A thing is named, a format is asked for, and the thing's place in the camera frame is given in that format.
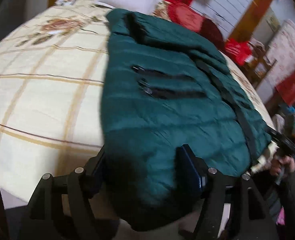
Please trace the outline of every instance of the red cushion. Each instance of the red cushion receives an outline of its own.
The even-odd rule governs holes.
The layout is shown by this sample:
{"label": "red cushion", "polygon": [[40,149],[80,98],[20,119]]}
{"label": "red cushion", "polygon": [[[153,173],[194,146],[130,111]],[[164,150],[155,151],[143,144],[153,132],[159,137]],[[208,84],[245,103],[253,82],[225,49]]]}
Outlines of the red cushion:
{"label": "red cushion", "polygon": [[210,19],[207,19],[191,7],[181,2],[174,2],[168,6],[168,14],[172,22],[178,23],[183,27],[197,32],[204,38],[211,41],[217,49],[224,52],[223,35]]}
{"label": "red cushion", "polygon": [[188,5],[177,1],[169,5],[168,13],[172,22],[178,23],[194,32],[200,31],[202,22],[205,19]]}

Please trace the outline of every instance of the green puffer jacket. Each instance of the green puffer jacket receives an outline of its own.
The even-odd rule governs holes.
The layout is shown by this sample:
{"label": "green puffer jacket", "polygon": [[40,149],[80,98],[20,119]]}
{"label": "green puffer jacket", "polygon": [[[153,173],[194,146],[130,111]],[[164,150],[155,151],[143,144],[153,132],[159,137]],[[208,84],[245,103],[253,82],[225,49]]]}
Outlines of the green puffer jacket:
{"label": "green puffer jacket", "polygon": [[180,25],[115,9],[101,101],[107,186],[135,230],[191,211],[179,190],[176,148],[239,176],[270,143],[265,122],[215,46]]}

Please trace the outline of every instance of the dark red cushion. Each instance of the dark red cushion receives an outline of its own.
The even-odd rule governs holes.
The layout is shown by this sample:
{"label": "dark red cushion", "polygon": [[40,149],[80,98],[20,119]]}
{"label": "dark red cushion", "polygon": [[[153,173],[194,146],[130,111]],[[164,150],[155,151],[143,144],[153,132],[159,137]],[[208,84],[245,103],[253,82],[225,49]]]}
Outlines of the dark red cushion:
{"label": "dark red cushion", "polygon": [[214,22],[212,22],[210,19],[205,18],[199,34],[211,41],[218,50],[224,53],[225,49],[223,35]]}

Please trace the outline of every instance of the bed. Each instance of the bed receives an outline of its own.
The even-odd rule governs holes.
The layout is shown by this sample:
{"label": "bed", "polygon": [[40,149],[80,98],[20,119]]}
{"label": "bed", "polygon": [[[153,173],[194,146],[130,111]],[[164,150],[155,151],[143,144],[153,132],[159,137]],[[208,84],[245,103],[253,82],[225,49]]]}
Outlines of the bed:
{"label": "bed", "polygon": [[[26,202],[42,174],[67,174],[104,144],[100,97],[108,61],[105,15],[111,9],[94,1],[51,7],[0,42],[0,187]],[[154,15],[166,19],[165,9],[161,2]],[[224,57],[273,127],[249,81]],[[271,144],[268,156],[274,151]]]}

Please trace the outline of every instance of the person's hand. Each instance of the person's hand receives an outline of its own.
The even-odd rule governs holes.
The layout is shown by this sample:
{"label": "person's hand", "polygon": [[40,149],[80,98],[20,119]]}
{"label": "person's hand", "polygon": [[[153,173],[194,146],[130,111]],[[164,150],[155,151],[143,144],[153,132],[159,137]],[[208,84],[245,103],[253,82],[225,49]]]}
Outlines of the person's hand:
{"label": "person's hand", "polygon": [[281,165],[285,166],[289,173],[295,171],[295,160],[292,157],[285,156],[281,159],[276,159],[274,156],[271,161],[270,174],[272,176],[278,176],[281,173]]}

